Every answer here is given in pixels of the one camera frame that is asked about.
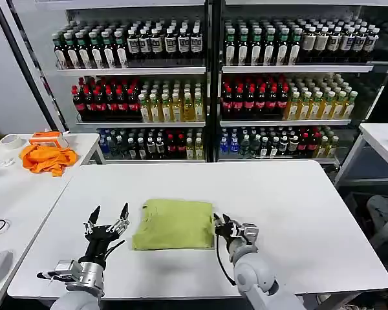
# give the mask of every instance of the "table leg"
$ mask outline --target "table leg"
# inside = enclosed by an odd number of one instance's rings
[[[339,182],[345,176],[348,174],[350,168],[353,166],[356,157],[360,154],[362,151],[362,148],[365,146],[366,141],[362,136],[362,133],[358,136],[358,139],[356,139],[354,146],[351,148],[348,156],[345,158],[345,161],[343,162],[341,169],[339,170],[338,174],[335,177],[334,185],[335,188],[338,189]]]
[[[315,310],[338,310],[360,294],[361,292],[332,294],[323,303],[318,305]]]

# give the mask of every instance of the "white label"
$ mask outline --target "white label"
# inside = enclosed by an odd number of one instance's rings
[[[164,115],[164,121],[169,123],[171,121],[171,114],[169,113],[169,108],[163,107],[162,113]]]
[[[268,45],[264,49],[264,58],[263,58],[263,66],[268,66],[270,64],[270,60],[272,60],[273,54],[273,45]]]
[[[95,59],[96,68],[102,69],[103,68],[102,57],[101,57],[101,53],[99,52],[99,50],[95,50],[95,49],[92,50],[92,55],[93,55],[93,58]]]
[[[297,55],[299,54],[299,45],[292,46],[292,49],[290,51],[290,57],[289,57],[289,66],[292,66],[296,63]]]
[[[73,67],[75,69],[80,69],[79,59],[78,59],[78,55],[76,55],[76,52],[74,50],[68,50],[67,53],[69,54]]]
[[[153,121],[158,123],[160,118],[158,117],[158,108],[151,108],[151,114],[153,115]]]
[[[234,58],[234,46],[227,46],[226,49],[226,66],[232,66],[233,65],[233,58]]]
[[[56,54],[56,58],[59,61],[60,67],[62,69],[67,69],[66,59],[65,55],[63,55],[63,52],[61,50],[55,50],[54,53]]]
[[[279,51],[277,52],[276,66],[283,65],[283,63],[285,62],[286,51],[286,45],[279,46]]]
[[[176,122],[181,121],[180,108],[173,108],[173,112],[174,112],[174,121]]]
[[[178,38],[178,49],[182,53],[189,52],[189,37]]]
[[[252,60],[251,60],[252,66],[257,66],[257,63],[259,62],[260,49],[261,47],[259,46],[253,46],[252,48]]]
[[[246,64],[247,57],[247,46],[240,46],[239,48],[239,66],[244,66]]]
[[[142,120],[144,123],[149,122],[149,114],[148,114],[148,109],[147,108],[141,108],[141,114],[142,114]]]
[[[89,60],[89,55],[87,50],[79,50],[80,57],[82,58],[83,65],[86,69],[91,69],[91,61]]]
[[[193,159],[194,152],[193,150],[187,149],[187,159],[192,160]]]
[[[119,62],[121,63],[121,67],[126,68],[127,67],[127,53],[125,53],[125,50],[123,48],[118,48],[116,50],[116,52],[118,53]]]
[[[195,119],[202,121],[202,107],[195,107]]]

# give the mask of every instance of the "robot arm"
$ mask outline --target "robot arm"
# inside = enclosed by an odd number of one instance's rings
[[[223,214],[224,222],[214,214],[217,251],[219,236],[227,242],[230,262],[234,265],[234,280],[240,294],[255,310],[305,310],[296,295],[285,291],[270,266],[257,254],[255,241],[259,229],[254,224],[239,224]]]

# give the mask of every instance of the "beverage cooler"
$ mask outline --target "beverage cooler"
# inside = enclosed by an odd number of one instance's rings
[[[71,132],[100,133],[108,162],[315,159],[338,169],[388,80],[388,0],[0,8],[43,96]]]

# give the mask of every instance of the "orange box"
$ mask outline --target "orange box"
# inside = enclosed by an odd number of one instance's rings
[[[44,131],[35,132],[29,139],[31,145],[45,145],[48,147],[57,147],[64,149],[69,146],[69,143],[63,138],[62,133],[59,131]]]

